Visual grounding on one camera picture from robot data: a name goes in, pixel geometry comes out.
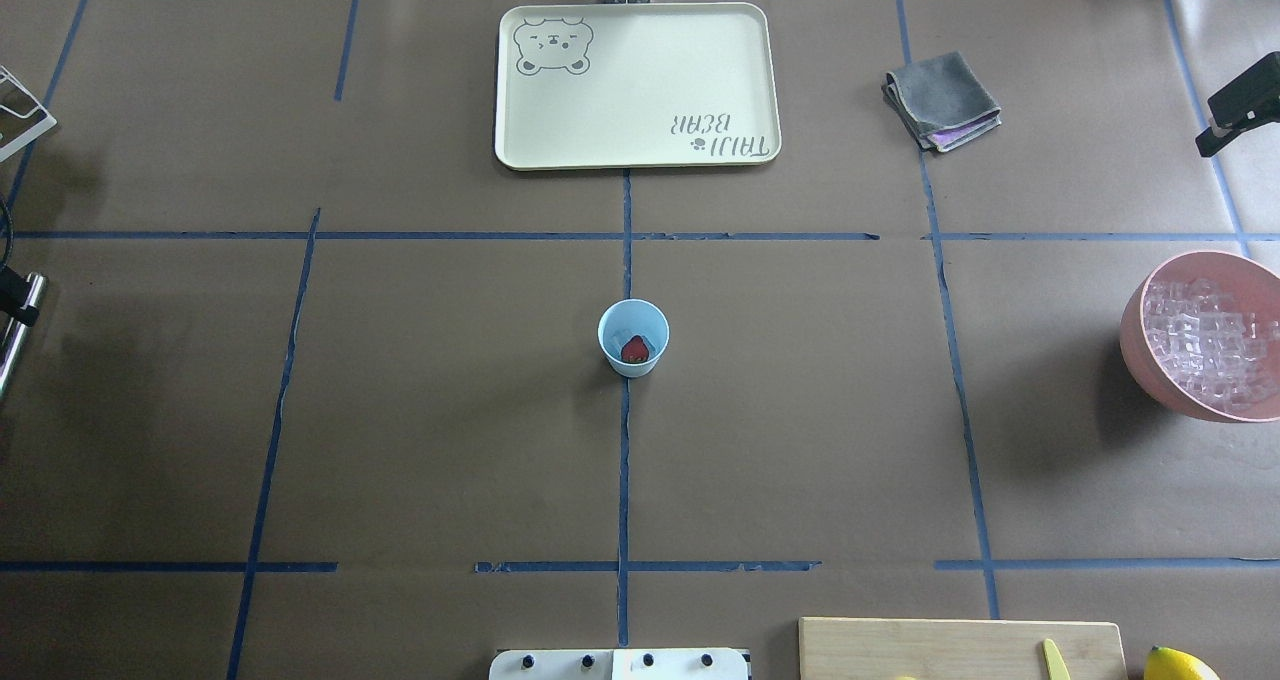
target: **cable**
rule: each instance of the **cable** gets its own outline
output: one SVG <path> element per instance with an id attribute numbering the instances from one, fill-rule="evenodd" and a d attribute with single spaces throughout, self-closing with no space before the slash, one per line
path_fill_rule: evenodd
<path id="1" fill-rule="evenodd" d="M 0 213 L 4 214 L 4 255 L 0 256 L 0 270 L 9 266 L 9 256 L 13 254 L 13 214 L 9 213 L 9 202 L 0 200 Z"/>

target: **wooden cutting board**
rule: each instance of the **wooden cutting board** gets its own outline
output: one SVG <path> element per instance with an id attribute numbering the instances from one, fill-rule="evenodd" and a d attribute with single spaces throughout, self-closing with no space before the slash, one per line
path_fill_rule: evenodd
<path id="1" fill-rule="evenodd" d="M 1111 622 L 801 617 L 801 680 L 1048 680 L 1052 639 L 1071 680 L 1126 680 Z"/>

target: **knife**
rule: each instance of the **knife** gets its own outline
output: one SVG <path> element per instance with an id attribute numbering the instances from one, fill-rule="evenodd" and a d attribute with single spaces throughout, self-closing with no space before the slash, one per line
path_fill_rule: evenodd
<path id="1" fill-rule="evenodd" d="M 1048 680 L 1071 680 L 1062 662 L 1062 653 L 1057 652 L 1057 644 L 1044 638 L 1044 665 L 1048 666 Z"/>

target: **paper cup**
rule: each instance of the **paper cup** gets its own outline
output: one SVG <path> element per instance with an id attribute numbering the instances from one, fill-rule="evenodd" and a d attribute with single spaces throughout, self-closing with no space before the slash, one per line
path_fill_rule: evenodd
<path id="1" fill-rule="evenodd" d="M 639 378 L 653 370 L 663 351 L 667 350 L 671 327 L 667 325 L 667 316 L 653 302 L 623 300 L 604 311 L 596 336 L 600 341 L 600 351 L 604 352 L 604 357 L 618 375 Z M 649 346 L 649 360 L 639 364 L 622 362 L 622 346 L 636 336 L 644 338 L 645 344 Z"/>

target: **gray cloth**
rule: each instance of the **gray cloth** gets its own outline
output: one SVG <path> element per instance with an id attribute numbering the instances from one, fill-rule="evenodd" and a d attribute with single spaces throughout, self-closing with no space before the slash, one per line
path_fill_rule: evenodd
<path id="1" fill-rule="evenodd" d="M 891 70 L 884 97 L 920 147 L 946 152 L 1000 125 L 1000 106 L 969 68 L 948 53 Z"/>

